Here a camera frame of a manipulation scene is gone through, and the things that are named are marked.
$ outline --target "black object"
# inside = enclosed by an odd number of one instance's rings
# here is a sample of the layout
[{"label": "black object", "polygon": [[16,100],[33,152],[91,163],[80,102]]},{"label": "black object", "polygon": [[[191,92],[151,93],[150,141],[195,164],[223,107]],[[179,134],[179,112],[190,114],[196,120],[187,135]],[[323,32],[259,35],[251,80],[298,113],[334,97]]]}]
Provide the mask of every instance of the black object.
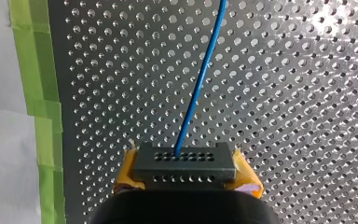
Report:
[{"label": "black object", "polygon": [[278,224],[263,201],[233,190],[136,190],[103,203],[91,224]]},{"label": "black object", "polygon": [[142,143],[133,166],[135,180],[147,189],[222,189],[235,179],[227,143],[216,147],[184,147],[174,157],[170,147]]}]

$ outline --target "blue cable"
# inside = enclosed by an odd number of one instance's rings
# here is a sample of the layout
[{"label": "blue cable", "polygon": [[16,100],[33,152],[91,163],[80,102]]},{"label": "blue cable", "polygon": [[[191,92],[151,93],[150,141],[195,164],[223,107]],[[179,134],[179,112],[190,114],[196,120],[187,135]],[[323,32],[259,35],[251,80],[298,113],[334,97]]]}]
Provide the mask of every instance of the blue cable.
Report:
[{"label": "blue cable", "polygon": [[212,58],[214,47],[216,46],[217,37],[220,33],[220,27],[222,26],[223,18],[225,17],[226,11],[226,2],[227,0],[220,0],[219,12],[217,13],[216,23],[214,24],[213,32],[211,35],[211,40],[209,41],[208,48],[206,49],[205,58],[202,62],[200,74],[197,78],[196,86],[191,97],[190,104],[186,111],[185,119],[183,120],[182,129],[179,132],[178,139],[174,148],[175,157],[179,156],[179,153],[182,149],[182,144],[184,143],[188,125],[190,124],[191,117],[194,115],[194,110],[196,108],[196,102],[200,97],[201,86],[206,76],[206,70],[208,69],[208,63]]}]

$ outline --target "metal panel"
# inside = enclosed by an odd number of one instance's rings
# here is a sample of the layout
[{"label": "metal panel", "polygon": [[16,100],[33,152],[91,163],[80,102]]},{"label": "metal panel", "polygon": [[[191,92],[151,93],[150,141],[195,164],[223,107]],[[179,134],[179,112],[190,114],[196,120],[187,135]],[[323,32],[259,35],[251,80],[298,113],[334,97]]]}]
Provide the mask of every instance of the metal panel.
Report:
[{"label": "metal panel", "polygon": [[[50,1],[67,220],[129,138],[174,144],[218,1]],[[186,145],[240,148],[284,223],[358,223],[358,0],[229,1]]]}]

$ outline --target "perforated metal sheet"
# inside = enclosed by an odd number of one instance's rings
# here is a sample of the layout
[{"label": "perforated metal sheet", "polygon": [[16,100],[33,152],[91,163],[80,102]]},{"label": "perforated metal sheet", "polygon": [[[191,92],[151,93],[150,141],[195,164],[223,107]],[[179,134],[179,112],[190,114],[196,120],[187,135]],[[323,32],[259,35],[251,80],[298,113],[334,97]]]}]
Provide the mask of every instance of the perforated metal sheet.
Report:
[{"label": "perforated metal sheet", "polygon": [[[217,8],[50,1],[69,224],[129,138],[174,144]],[[218,42],[186,145],[243,150],[284,223],[358,223],[358,0],[230,0]]]}]

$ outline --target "green tape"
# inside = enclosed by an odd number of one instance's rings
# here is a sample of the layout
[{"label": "green tape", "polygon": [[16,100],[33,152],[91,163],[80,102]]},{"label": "green tape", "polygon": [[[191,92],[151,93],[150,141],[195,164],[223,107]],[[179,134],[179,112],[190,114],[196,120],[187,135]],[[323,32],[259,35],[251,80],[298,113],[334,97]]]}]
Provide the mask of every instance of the green tape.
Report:
[{"label": "green tape", "polygon": [[52,130],[54,133],[62,133],[61,104],[53,101],[34,100],[34,116],[52,119]]},{"label": "green tape", "polygon": [[10,0],[28,115],[34,116],[43,224],[64,224],[62,114],[48,0]]},{"label": "green tape", "polygon": [[13,29],[50,33],[47,0],[10,0]]}]

